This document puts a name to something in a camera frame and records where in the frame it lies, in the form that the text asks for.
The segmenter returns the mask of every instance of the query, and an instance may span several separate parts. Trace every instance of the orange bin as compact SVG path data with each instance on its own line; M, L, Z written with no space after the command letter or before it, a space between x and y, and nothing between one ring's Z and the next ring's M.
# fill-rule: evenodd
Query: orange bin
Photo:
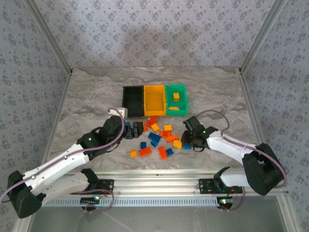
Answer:
M145 116L165 116L165 86L144 86Z

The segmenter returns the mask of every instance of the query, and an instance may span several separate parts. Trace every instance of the red lego brick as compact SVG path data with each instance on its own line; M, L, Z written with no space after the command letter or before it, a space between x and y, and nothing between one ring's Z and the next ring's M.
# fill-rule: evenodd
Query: red lego brick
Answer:
M163 138L170 137L171 135L172 133L170 131L165 131L165 130L160 131L160 136Z
M149 121L146 123L146 126L151 128L151 126L158 121L158 118L155 116L152 116Z
M139 150L140 157L148 156L152 153L150 147Z
M143 122L143 127L144 127L144 131L143 131L143 132L148 131L148 127L146 126L146 123L145 123L145 122Z
M165 160L165 159L168 158L166 150L163 146L159 147L158 150L159 150L159 154L160 154L161 159Z
M167 143L171 143L171 142L173 142L175 140L178 140L178 135L177 134L169 136L169 137L166 137L166 142Z

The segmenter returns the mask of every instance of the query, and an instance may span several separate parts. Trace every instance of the marble surface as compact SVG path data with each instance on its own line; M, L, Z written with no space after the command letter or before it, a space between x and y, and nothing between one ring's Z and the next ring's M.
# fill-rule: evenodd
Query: marble surface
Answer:
M153 67L153 68L87 68L75 69L70 79L48 160L65 151L84 133L102 126L109 107L121 107L123 86L185 84L189 99L188 116L160 117L158 125L172 124L174 134L182 135L183 121L205 109L225 113L231 127L226 134L244 142L256 143L255 133L247 112L240 84L239 72L234 67ZM224 118L215 113L201 116L205 125L219 129L226 127ZM216 151L205 149L174 150L174 155L161 160L157 148L147 157L132 159L129 150L139 150L140 142L146 141L149 131L140 138L122 140L111 153L101 155L77 170L91 167L95 171L133 169L221 169L240 166L235 160ZM165 148L172 147L161 140Z

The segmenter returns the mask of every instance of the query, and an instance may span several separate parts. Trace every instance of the patterned wallpaper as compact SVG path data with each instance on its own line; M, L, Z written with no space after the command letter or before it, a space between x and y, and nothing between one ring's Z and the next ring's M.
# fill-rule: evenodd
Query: patterned wallpaper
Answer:
M67 75L22 0L0 1L0 192L8 175L37 166L44 154ZM16 213L0 205L0 231Z
M267 142L309 231L309 2L289 0L247 72Z
M273 0L35 0L71 68L240 67Z

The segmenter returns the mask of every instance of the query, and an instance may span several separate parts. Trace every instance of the white connector block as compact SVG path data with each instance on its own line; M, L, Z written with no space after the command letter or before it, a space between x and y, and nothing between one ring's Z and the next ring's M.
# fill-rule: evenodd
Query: white connector block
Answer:
M117 108L117 110L121 113L122 117L123 118L127 118L127 109L122 107L122 108ZM113 109L110 109L109 112L108 112L109 115L116 115L116 116L119 116L119 114L113 110Z

